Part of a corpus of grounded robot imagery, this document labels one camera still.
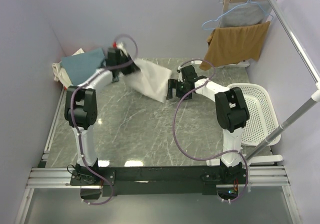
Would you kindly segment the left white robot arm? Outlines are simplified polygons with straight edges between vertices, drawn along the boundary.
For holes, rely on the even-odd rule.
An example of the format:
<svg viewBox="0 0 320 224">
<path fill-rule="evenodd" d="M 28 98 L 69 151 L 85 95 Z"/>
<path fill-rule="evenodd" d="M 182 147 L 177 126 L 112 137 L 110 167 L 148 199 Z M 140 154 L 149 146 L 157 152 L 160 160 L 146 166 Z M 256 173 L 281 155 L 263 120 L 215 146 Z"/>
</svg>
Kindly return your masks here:
<svg viewBox="0 0 320 224">
<path fill-rule="evenodd" d="M 76 164 L 86 168 L 82 179 L 88 185 L 94 185 L 100 179 L 93 134 L 93 126 L 98 117 L 97 94 L 107 85 L 117 82 L 120 73 L 127 76 L 140 70 L 127 53 L 125 45 L 114 42 L 112 47 L 108 48 L 100 68 L 91 77 L 82 84 L 67 88 L 64 118 L 74 132 L 77 146 Z"/>
</svg>

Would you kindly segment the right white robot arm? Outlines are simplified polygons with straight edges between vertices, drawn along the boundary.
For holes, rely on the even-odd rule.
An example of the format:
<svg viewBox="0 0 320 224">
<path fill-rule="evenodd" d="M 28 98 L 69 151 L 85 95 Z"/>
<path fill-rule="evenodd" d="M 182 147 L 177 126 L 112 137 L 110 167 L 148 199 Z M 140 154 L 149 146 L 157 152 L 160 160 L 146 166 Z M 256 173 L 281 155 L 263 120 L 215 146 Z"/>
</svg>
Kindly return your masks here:
<svg viewBox="0 0 320 224">
<path fill-rule="evenodd" d="M 178 79 L 168 80 L 167 100 L 172 99 L 175 89 L 176 97 L 180 98 L 178 105 L 191 99 L 193 93 L 215 103 L 217 122 L 223 130 L 223 152 L 218 157 L 226 166 L 220 170 L 219 177 L 222 182 L 230 184 L 237 178 L 234 167 L 244 162 L 241 157 L 242 134 L 250 118 L 244 95 L 239 87 L 225 87 L 203 75 L 198 76 L 192 65 L 179 66 L 177 73 Z"/>
</svg>

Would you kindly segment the white t-shirt red print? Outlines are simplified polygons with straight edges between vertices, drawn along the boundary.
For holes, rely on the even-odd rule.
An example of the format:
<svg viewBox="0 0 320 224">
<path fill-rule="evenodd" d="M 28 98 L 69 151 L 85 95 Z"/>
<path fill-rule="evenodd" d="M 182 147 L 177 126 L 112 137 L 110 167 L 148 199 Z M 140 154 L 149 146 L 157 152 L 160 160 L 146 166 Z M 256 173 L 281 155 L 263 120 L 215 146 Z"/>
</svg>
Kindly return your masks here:
<svg viewBox="0 0 320 224">
<path fill-rule="evenodd" d="M 172 71 L 143 59 L 136 59 L 135 64 L 140 71 L 124 75 L 125 84 L 146 97 L 164 103 Z"/>
</svg>

